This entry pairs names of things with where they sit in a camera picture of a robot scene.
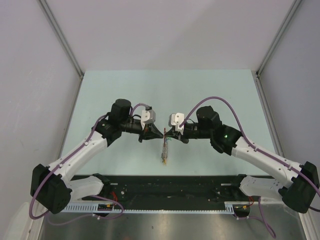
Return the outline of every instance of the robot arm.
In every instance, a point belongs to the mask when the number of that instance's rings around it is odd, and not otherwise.
[[[222,124],[219,114],[211,106],[200,107],[196,116],[198,122],[185,123],[181,126],[185,120],[184,114],[172,114],[169,119],[169,125],[172,128],[165,134],[165,137],[180,140],[185,144],[189,142],[189,139],[210,139],[211,146],[219,153],[243,159],[274,178],[256,178],[241,174],[233,185],[238,187],[242,193],[247,196],[282,200],[288,207],[299,213],[308,211],[316,191],[291,168],[303,173],[319,188],[316,166],[310,162],[301,165],[290,161],[263,149],[252,141],[250,141],[251,145],[248,144],[247,139],[239,130]],[[271,159],[272,156],[288,164],[289,167]]]
[[[122,132],[138,134],[139,142],[163,138],[154,125],[156,113],[151,107],[142,111],[141,120],[131,116],[131,108],[130,101],[118,99],[111,111],[97,121],[91,133],[71,152],[48,167],[41,164],[36,166],[32,173],[31,196],[36,195],[38,202],[57,214],[72,200],[108,193],[110,181],[98,173],[80,180],[72,178],[93,156],[118,139]]]

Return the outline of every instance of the metal floor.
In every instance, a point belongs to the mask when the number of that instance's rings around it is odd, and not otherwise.
[[[268,223],[278,240],[305,240],[299,214],[283,205],[263,205]],[[50,215],[54,223],[69,221],[82,213]],[[258,205],[251,216],[260,217]],[[271,240],[260,221],[236,220],[225,214],[124,214],[114,220],[86,217],[63,226],[46,220],[40,240]]]

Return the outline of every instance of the small object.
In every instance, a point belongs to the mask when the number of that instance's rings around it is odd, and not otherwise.
[[[165,134],[166,134],[166,128],[164,128],[164,131],[163,131],[163,145],[162,145],[161,158],[162,158],[162,162],[164,163],[164,165],[167,165],[167,158],[168,158],[168,138],[165,137]]]

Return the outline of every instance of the red wire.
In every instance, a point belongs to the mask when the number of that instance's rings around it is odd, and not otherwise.
[[[115,201],[117,202],[118,201],[118,197],[117,197],[116,193],[114,191],[112,191],[111,194],[113,195],[113,197],[115,198]]]
[[[253,199],[252,196],[249,196],[249,200],[250,200],[250,202],[252,202],[252,203],[250,203],[250,205],[249,205],[249,207],[250,207],[250,206],[252,206],[252,205],[255,203],[255,200]]]

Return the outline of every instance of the light blue table surface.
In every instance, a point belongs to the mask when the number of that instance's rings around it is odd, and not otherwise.
[[[76,102],[62,155],[89,134],[96,119],[111,110],[116,99],[128,99],[134,106],[146,103],[155,110],[155,125],[169,129],[172,113],[184,113],[202,99],[219,96],[235,109],[247,136],[274,151],[265,116],[250,70],[119,70],[87,71]],[[223,102],[209,100],[226,125],[238,128]],[[142,107],[136,114],[141,114]],[[78,174],[106,175],[264,175],[255,166],[219,154],[208,139],[189,144],[168,142],[167,165],[161,159],[163,140],[138,142],[135,134],[123,133],[109,148],[97,154]]]

